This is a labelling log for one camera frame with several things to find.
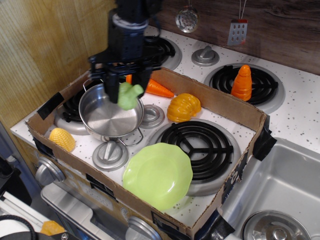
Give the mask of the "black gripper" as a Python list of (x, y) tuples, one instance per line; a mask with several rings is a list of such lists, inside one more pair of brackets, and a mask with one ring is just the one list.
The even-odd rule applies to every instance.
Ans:
[[(129, 21), (111, 21), (108, 27), (108, 47), (106, 50), (88, 58), (90, 78), (104, 78), (104, 91), (109, 100), (117, 104), (119, 97), (119, 75), (140, 70), (143, 66), (160, 66), (158, 59), (162, 49), (157, 46), (158, 36), (145, 36), (148, 21), (133, 23)], [(152, 70), (146, 69), (132, 74), (131, 84), (148, 86)]]

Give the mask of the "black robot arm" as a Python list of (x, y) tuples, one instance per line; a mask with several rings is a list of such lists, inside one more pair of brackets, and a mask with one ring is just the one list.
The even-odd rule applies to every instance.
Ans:
[(147, 88), (153, 71), (161, 68), (164, 51), (159, 36), (146, 38), (150, 19), (162, 9), (160, 0), (117, 0), (108, 13), (106, 50), (89, 57), (90, 78), (102, 79), (112, 103), (119, 101), (120, 76), (132, 75), (132, 83)]

